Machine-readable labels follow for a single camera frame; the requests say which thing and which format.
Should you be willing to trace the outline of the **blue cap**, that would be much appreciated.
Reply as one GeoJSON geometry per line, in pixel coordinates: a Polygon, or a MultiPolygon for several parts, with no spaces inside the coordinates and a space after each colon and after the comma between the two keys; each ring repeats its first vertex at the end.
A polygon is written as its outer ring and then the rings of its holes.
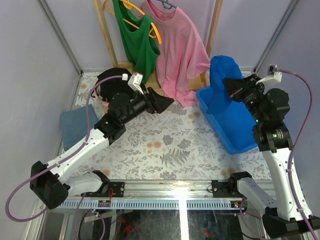
{"type": "Polygon", "coordinates": [[[223,80],[225,78],[241,79],[242,77],[241,70],[232,57],[217,55],[211,59],[209,80],[213,97],[208,105],[208,114],[221,114],[231,105],[232,100],[228,95],[223,80]]]}

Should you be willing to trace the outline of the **pink cap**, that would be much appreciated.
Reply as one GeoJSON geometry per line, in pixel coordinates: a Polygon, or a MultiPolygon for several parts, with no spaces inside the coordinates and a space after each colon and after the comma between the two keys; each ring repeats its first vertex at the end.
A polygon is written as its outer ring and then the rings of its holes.
{"type": "Polygon", "coordinates": [[[101,96],[98,97],[98,100],[103,105],[104,109],[107,110],[109,108],[109,102],[107,102],[105,99],[103,99],[101,96]]]}

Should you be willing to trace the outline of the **black sport cap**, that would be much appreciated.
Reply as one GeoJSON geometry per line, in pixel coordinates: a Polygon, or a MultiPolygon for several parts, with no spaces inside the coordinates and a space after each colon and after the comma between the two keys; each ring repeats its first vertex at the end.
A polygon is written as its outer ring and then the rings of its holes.
{"type": "Polygon", "coordinates": [[[101,83],[91,94],[93,98],[99,98],[104,102],[109,102],[112,100],[112,97],[116,94],[124,93],[127,94],[130,98],[133,97],[134,91],[129,87],[128,82],[126,80],[122,80],[123,74],[126,74],[128,79],[132,76],[132,74],[125,68],[114,67],[110,68],[100,75],[97,76],[97,82],[99,83],[102,80],[112,77],[112,76],[120,76],[109,79],[103,83],[101,83]]]}

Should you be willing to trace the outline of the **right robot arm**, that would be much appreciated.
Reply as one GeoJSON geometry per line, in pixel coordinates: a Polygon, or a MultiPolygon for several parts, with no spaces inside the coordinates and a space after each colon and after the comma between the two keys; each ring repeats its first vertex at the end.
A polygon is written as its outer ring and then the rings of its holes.
{"type": "Polygon", "coordinates": [[[271,238],[315,233],[319,217],[310,210],[296,173],[294,144],[284,123],[289,112],[289,95],[279,89],[265,91],[269,77],[255,74],[242,79],[224,78],[229,98],[243,103],[256,124],[253,138],[268,165],[275,196],[273,199],[259,187],[248,172],[234,173],[228,179],[228,192],[233,197],[246,197],[262,215],[262,223],[271,238]]]}

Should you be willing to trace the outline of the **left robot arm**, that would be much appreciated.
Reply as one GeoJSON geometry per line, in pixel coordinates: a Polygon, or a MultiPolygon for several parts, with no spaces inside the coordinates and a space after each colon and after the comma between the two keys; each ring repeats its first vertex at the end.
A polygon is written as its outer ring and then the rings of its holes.
{"type": "Polygon", "coordinates": [[[100,170],[73,176],[86,160],[109,147],[126,131],[126,124],[144,112],[164,112],[174,100],[156,93],[151,87],[142,94],[134,93],[130,99],[125,93],[117,93],[108,105],[107,113],[81,139],[62,155],[46,164],[36,162],[31,168],[30,189],[45,206],[52,210],[68,197],[108,197],[110,180],[100,170]]]}

